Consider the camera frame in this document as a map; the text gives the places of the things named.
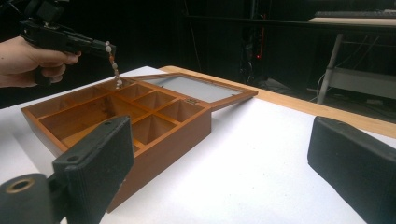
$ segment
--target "human hand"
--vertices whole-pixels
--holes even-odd
[[[35,69],[52,83],[62,80],[66,64],[78,62],[79,54],[40,49],[18,36],[0,43],[0,88],[35,86]]]

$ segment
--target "white tabletop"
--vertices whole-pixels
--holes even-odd
[[[52,173],[55,158],[20,111],[48,98],[0,110],[0,183]],[[101,223],[364,223],[307,163],[314,116],[253,98],[212,118],[206,139]]]

